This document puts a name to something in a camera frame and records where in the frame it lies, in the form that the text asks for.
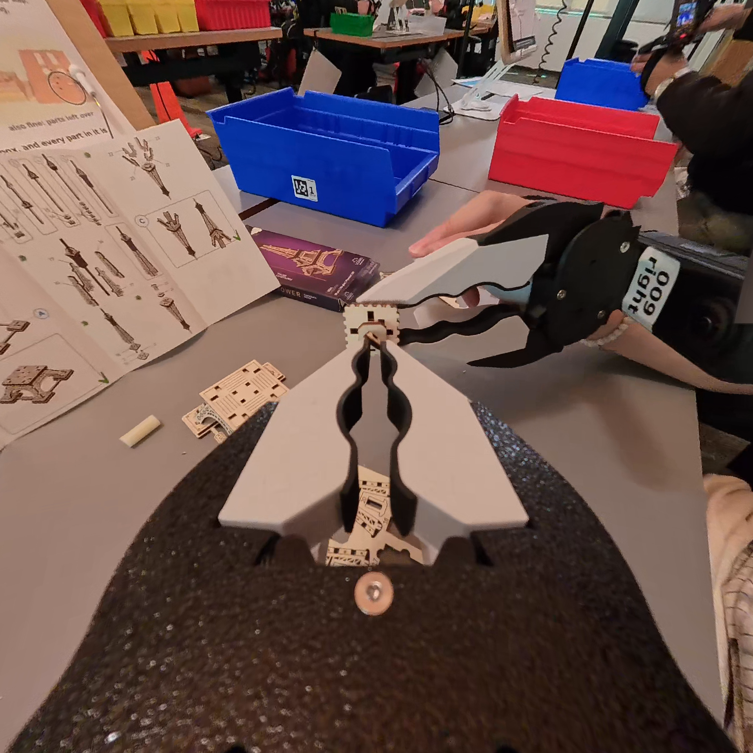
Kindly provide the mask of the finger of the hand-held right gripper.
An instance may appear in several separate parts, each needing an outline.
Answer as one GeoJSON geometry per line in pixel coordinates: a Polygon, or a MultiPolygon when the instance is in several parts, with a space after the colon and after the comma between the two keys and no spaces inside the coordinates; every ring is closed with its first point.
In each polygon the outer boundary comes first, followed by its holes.
{"type": "Polygon", "coordinates": [[[480,246],[455,240],[380,280],[358,304],[417,306],[436,296],[459,296],[471,287],[491,285],[504,291],[528,286],[544,262],[548,235],[480,246]]]}
{"type": "Polygon", "coordinates": [[[405,309],[415,322],[400,329],[400,346],[434,345],[449,342],[452,336],[488,347],[524,347],[530,329],[522,317],[522,307],[496,303],[469,308],[453,308],[443,301],[426,301],[405,309]]]}

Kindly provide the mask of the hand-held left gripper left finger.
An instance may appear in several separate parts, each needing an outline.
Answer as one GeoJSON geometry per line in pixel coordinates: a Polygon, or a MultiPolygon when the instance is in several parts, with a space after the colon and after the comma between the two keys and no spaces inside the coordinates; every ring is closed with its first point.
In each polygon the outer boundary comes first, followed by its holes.
{"type": "Polygon", "coordinates": [[[277,404],[219,513],[222,526],[295,535],[312,547],[351,532],[360,487],[350,435],[369,347],[349,346],[277,404]]]}

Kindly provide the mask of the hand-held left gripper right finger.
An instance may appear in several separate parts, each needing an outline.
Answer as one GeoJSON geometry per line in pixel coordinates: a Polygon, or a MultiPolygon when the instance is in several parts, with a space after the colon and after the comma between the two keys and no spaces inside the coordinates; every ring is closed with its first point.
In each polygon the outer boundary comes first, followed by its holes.
{"type": "Polygon", "coordinates": [[[392,520],[438,552],[449,538],[526,526],[529,515],[470,400],[396,344],[381,345],[392,520]]]}

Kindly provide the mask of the square toothed wooden plate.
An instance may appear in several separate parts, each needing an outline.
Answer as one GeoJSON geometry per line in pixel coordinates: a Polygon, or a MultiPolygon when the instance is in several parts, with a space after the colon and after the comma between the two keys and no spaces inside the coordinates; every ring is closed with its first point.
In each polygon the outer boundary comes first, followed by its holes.
{"type": "Polygon", "coordinates": [[[353,304],[343,311],[346,347],[361,346],[375,338],[379,342],[399,343],[400,316],[396,306],[384,304],[353,304]]]}

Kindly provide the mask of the person's right forearm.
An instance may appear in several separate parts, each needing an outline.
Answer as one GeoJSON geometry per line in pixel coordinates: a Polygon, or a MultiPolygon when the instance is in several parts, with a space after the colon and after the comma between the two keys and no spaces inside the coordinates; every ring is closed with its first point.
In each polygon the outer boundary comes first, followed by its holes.
{"type": "Polygon", "coordinates": [[[628,324],[616,339],[602,345],[602,349],[695,388],[706,388],[710,384],[708,374],[635,323],[628,324]]]}

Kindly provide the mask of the grey desk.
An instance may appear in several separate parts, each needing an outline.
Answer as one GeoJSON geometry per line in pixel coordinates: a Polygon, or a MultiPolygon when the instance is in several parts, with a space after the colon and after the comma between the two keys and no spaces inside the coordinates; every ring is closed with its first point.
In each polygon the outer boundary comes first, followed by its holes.
{"type": "MultiPolygon", "coordinates": [[[[296,385],[338,353],[342,318],[267,296],[2,451],[2,751],[69,664],[147,518],[213,449],[182,416],[257,359],[296,385]],[[150,415],[160,429],[120,436],[150,415]]],[[[515,370],[431,355],[578,491],[615,540],[683,673],[721,720],[695,394],[582,345],[515,370]]]]}

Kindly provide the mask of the person's right hand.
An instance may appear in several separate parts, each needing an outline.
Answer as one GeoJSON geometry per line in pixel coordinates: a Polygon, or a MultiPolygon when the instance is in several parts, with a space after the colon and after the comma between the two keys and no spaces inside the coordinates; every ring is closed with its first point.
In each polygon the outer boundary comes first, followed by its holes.
{"type": "Polygon", "coordinates": [[[413,258],[423,258],[447,244],[492,231],[515,212],[532,203],[522,196],[483,191],[409,247],[413,258]]]}

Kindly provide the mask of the wooden square platform piece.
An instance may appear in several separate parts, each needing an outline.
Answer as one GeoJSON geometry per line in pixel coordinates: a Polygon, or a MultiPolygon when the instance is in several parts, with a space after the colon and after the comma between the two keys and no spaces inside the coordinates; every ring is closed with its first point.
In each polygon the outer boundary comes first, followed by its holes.
{"type": "Polygon", "coordinates": [[[200,391],[203,402],[232,429],[255,415],[269,402],[288,393],[286,378],[271,363],[248,362],[200,391]]]}

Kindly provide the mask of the wooden arch leg piece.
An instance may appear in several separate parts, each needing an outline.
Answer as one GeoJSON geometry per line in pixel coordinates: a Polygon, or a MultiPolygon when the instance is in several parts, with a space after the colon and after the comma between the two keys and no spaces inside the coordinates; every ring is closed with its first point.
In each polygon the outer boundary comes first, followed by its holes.
{"type": "Polygon", "coordinates": [[[234,432],[231,425],[208,404],[201,404],[184,414],[182,421],[195,438],[211,435],[217,444],[222,444],[234,432]]]}

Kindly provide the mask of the wooden sheet with slot cutouts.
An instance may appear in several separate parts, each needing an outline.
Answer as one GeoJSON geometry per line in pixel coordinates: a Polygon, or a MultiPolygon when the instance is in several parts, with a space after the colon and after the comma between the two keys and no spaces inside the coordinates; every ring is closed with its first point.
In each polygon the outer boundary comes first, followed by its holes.
{"type": "Polygon", "coordinates": [[[350,533],[327,542],[323,563],[329,567],[374,568],[379,564],[424,564],[416,539],[397,532],[391,513],[390,482],[385,475],[358,467],[358,509],[350,533]]]}

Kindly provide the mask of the red storage bin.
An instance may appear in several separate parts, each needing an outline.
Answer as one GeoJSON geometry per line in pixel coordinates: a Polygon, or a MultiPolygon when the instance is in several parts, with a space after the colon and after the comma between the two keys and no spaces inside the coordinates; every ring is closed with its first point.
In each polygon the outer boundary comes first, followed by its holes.
{"type": "Polygon", "coordinates": [[[488,178],[633,209],[653,197],[678,146],[654,138],[660,118],[557,99],[513,96],[504,106],[488,178]]]}
{"type": "Polygon", "coordinates": [[[267,29],[272,27],[270,1],[195,1],[201,31],[267,29]]]}

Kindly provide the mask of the cream wax stick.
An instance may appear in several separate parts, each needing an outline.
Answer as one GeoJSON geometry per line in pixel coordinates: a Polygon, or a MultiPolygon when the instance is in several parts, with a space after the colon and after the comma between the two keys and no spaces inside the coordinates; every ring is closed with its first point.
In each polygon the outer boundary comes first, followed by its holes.
{"type": "Polygon", "coordinates": [[[150,415],[120,436],[120,442],[129,448],[133,448],[160,429],[161,426],[162,422],[156,416],[150,415]]]}

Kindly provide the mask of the purple puzzle box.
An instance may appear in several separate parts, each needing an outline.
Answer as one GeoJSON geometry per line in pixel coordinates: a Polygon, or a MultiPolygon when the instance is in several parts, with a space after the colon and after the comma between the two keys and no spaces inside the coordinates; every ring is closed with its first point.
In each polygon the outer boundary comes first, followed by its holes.
{"type": "Polygon", "coordinates": [[[380,280],[380,264],[321,243],[246,225],[283,296],[341,313],[380,280]]]}

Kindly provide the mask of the clear acrylic stand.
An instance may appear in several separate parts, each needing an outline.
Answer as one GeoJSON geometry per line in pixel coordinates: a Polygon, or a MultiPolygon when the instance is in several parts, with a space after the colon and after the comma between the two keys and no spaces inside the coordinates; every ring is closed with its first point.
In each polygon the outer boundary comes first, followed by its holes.
{"type": "Polygon", "coordinates": [[[504,80],[513,67],[513,63],[505,63],[501,60],[496,62],[484,76],[476,80],[472,88],[466,91],[457,108],[461,112],[486,112],[491,111],[491,105],[488,103],[490,97],[498,96],[505,99],[517,97],[526,101],[538,95],[541,92],[540,87],[504,80]]]}

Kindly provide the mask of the blue storage bin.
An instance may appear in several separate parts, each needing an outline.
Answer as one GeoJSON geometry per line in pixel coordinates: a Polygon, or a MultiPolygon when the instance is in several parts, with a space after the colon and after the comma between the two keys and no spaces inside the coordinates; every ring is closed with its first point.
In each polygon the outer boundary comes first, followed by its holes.
{"type": "Polygon", "coordinates": [[[628,62],[573,58],[564,62],[554,98],[603,108],[637,111],[649,98],[628,62]]]}
{"type": "Polygon", "coordinates": [[[208,115],[240,191],[374,227],[438,167],[436,111],[286,88],[208,115]]]}

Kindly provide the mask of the wooden top table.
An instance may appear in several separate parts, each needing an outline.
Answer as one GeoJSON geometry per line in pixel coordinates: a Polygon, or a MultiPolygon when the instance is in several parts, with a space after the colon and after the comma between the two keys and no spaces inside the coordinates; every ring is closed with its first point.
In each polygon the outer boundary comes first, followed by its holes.
{"type": "Polygon", "coordinates": [[[325,56],[342,71],[336,93],[354,96],[376,82],[373,64],[397,64],[394,102],[405,105],[417,99],[419,61],[433,58],[447,44],[460,47],[464,34],[447,29],[433,35],[383,35],[358,37],[337,34],[330,28],[306,28],[304,35],[320,47],[325,56]]]}

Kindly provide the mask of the white poster board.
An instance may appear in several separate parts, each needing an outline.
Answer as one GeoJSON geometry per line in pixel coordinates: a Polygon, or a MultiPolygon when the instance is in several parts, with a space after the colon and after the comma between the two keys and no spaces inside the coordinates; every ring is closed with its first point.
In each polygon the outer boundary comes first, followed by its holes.
{"type": "Polygon", "coordinates": [[[500,58],[504,64],[521,63],[537,51],[536,1],[495,2],[500,58]]]}

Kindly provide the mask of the white paper tag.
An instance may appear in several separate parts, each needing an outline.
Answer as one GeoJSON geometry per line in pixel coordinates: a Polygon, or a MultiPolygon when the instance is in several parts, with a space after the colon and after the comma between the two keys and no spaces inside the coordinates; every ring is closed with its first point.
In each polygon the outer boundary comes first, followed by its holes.
{"type": "Polygon", "coordinates": [[[335,93],[341,76],[341,70],[315,48],[307,60],[297,94],[304,96],[306,93],[314,92],[331,95],[335,93]]]}

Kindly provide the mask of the white assembly instruction sheet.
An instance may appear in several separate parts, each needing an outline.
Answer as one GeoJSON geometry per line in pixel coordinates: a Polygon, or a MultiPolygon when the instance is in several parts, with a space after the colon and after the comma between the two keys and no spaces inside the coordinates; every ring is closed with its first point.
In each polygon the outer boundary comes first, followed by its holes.
{"type": "Polygon", "coordinates": [[[278,287],[180,124],[1,178],[2,448],[278,287]]]}

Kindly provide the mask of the orange traffic cone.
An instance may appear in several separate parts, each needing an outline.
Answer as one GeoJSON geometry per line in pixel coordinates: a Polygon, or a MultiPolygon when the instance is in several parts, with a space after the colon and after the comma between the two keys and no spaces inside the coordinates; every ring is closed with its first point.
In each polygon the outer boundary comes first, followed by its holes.
{"type": "Polygon", "coordinates": [[[150,85],[152,99],[155,104],[156,117],[161,124],[172,120],[180,121],[190,137],[201,134],[200,129],[194,129],[187,122],[172,85],[169,82],[159,82],[150,85]]]}

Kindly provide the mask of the wooden table with bins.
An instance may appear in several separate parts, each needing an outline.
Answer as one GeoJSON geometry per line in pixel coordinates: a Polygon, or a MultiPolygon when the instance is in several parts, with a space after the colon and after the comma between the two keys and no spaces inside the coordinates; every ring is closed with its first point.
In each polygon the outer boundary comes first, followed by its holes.
{"type": "Polygon", "coordinates": [[[204,75],[226,74],[250,68],[246,48],[252,43],[275,41],[283,38],[278,27],[202,31],[198,33],[172,33],[134,35],[105,38],[108,49],[121,53],[128,60],[124,73],[131,84],[146,86],[162,81],[196,78],[204,75]],[[131,59],[145,51],[166,51],[189,47],[222,47],[232,45],[233,51],[195,59],[135,63],[131,59]]]}

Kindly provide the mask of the yellow storage bin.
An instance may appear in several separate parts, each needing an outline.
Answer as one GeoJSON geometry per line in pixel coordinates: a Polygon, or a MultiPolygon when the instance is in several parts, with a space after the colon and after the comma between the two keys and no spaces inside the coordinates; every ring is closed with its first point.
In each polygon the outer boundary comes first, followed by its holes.
{"type": "Polygon", "coordinates": [[[200,31],[194,1],[96,1],[95,4],[105,33],[111,38],[200,31]]]}

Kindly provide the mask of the brown backing board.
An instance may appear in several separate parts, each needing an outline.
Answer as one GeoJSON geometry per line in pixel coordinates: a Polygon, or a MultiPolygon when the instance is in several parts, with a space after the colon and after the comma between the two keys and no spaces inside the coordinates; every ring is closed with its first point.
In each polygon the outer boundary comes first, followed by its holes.
{"type": "Polygon", "coordinates": [[[99,34],[80,1],[48,1],[93,82],[96,101],[117,136],[155,125],[133,85],[99,34]]]}

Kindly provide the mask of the illustrated guide poster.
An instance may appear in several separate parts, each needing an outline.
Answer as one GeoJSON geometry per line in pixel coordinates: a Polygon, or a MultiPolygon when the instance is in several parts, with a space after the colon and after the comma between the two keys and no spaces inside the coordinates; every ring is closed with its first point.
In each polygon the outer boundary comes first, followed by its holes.
{"type": "Polygon", "coordinates": [[[47,2],[1,2],[1,152],[82,148],[135,128],[47,2]]]}

